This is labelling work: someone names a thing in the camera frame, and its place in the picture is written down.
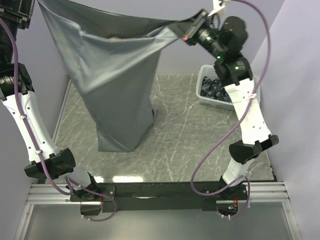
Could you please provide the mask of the cream white pillow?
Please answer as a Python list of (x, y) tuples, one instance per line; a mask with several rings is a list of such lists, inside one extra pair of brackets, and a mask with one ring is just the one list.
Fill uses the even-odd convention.
[(108, 40), (109, 41), (118, 41), (118, 40), (121, 40), (121, 38), (118, 37), (118, 36), (111, 36), (111, 37), (108, 38)]

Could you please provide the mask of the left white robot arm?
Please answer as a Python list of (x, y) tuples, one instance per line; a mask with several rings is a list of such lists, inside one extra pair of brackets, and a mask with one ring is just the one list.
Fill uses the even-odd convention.
[(40, 115), (31, 77), (19, 62), (17, 32), (29, 28), (34, 5), (33, 0), (0, 2), (0, 101), (24, 140), (29, 159), (25, 174), (48, 180), (64, 195), (96, 201), (98, 184), (90, 173), (76, 167), (69, 148), (59, 149), (54, 143)]

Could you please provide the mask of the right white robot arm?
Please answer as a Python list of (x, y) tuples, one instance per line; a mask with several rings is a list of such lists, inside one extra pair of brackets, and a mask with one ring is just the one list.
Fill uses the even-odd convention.
[(217, 142), (198, 163), (190, 179), (191, 189), (200, 196), (205, 192), (196, 189), (194, 178), (207, 157), (237, 128), (241, 130), (241, 139), (229, 146), (230, 162), (221, 177), (222, 185), (219, 190), (208, 193), (209, 196), (220, 194), (230, 200), (237, 194), (237, 185), (246, 179), (250, 164), (265, 150), (279, 143), (277, 135), (273, 135), (263, 117), (257, 89), (267, 72), (271, 56), (271, 36), (268, 22), (259, 8), (245, 1), (261, 17), (266, 29), (267, 55), (260, 78), (254, 80), (249, 61), (242, 55), (241, 50), (248, 38), (245, 22), (235, 16), (227, 17), (220, 29), (210, 26), (209, 18), (218, 13), (213, 10), (207, 13), (201, 10), (191, 18), (190, 28), (183, 34), (182, 40), (188, 45), (201, 45), (215, 59), (214, 70), (223, 88), (228, 94), (236, 116), (237, 124)]

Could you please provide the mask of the grey pillowcase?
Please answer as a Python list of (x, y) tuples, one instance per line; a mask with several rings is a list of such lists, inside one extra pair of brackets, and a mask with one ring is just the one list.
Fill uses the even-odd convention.
[[(157, 113), (150, 95), (161, 51), (184, 35), (192, 17), (129, 16), (70, 0), (38, 4), (95, 122), (99, 151), (133, 151)], [(121, 39), (108, 40), (112, 36)]]

